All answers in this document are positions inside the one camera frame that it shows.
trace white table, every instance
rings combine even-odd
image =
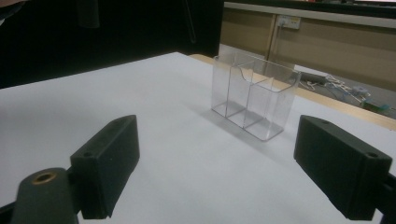
[[[393,158],[396,132],[296,97],[285,132],[264,143],[210,109],[211,75],[172,53],[0,90],[0,206],[26,176],[70,167],[108,122],[136,114],[141,159],[113,218],[80,223],[359,223],[293,159],[298,119],[327,119]]]

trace black mount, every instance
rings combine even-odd
[[[22,180],[15,203],[0,209],[0,223],[70,224],[111,217],[139,161],[136,116],[115,119],[71,157]]]
[[[396,223],[396,178],[392,158],[324,119],[301,116],[294,159],[351,220]]]

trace clear plastic box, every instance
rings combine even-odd
[[[285,127],[300,72],[243,53],[215,57],[212,109],[267,141]]]

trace wall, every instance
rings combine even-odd
[[[220,42],[396,91],[396,29],[302,18],[299,30],[279,33],[275,20],[272,13],[225,8]]]

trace wall socket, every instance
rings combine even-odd
[[[277,26],[282,26],[290,29],[300,29],[300,17],[292,17],[292,16],[285,16],[279,15],[277,17]]]

